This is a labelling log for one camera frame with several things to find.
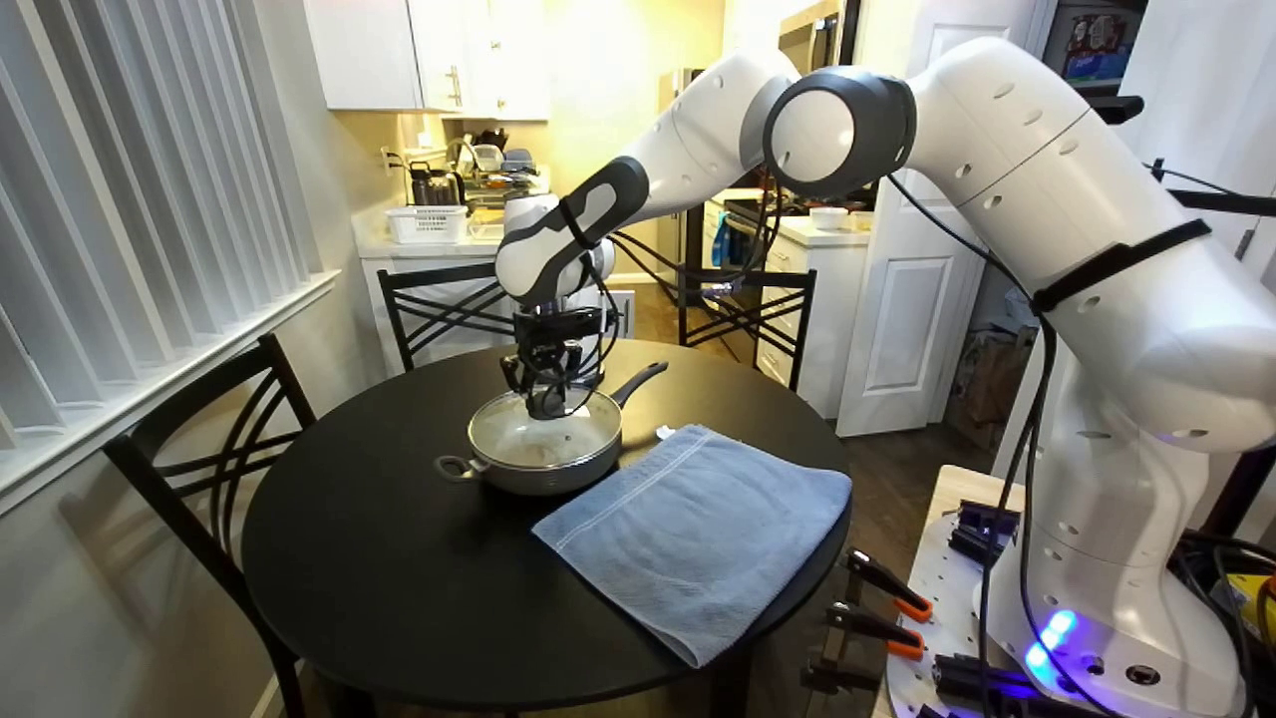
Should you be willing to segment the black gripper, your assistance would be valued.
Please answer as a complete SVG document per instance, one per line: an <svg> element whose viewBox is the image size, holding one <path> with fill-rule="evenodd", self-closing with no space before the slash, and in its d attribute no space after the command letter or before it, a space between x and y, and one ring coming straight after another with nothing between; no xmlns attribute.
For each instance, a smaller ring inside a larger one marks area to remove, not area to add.
<svg viewBox="0 0 1276 718"><path fill-rule="evenodd" d="M524 312L504 379L532 419L566 419L578 408L578 391L597 383L597 348L602 318L586 306Z"/></svg>

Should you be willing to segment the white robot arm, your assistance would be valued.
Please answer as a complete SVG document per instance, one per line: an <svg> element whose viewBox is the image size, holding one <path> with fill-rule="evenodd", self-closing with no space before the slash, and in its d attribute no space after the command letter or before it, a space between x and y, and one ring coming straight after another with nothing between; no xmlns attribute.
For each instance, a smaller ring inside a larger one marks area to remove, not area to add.
<svg viewBox="0 0 1276 718"><path fill-rule="evenodd" d="M920 172L1051 343L1032 496L988 574L988 637L1025 674L1117 718L1242 718L1231 630L1174 570L1210 461L1276 433L1276 298L1113 126L1009 39L965 39L912 81L799 70L778 53L702 70L558 205L508 229L516 391L562 408L566 297L619 229L767 168L835 199Z"/></svg>

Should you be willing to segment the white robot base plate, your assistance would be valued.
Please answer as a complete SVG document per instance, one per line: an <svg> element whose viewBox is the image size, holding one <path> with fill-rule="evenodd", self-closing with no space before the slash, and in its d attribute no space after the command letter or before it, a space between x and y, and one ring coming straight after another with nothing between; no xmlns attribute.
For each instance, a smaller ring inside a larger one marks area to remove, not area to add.
<svg viewBox="0 0 1276 718"><path fill-rule="evenodd" d="M1051 485L944 461L920 532L909 609L925 652L888 661L888 703L920 706L944 659L969 659L969 706L988 718L1014 670L1021 699L1090 718L1242 718L1251 703L1242 646L1210 597L1170 570L1176 520L1155 520L1122 550L1117 513L1085 520Z"/></svg>

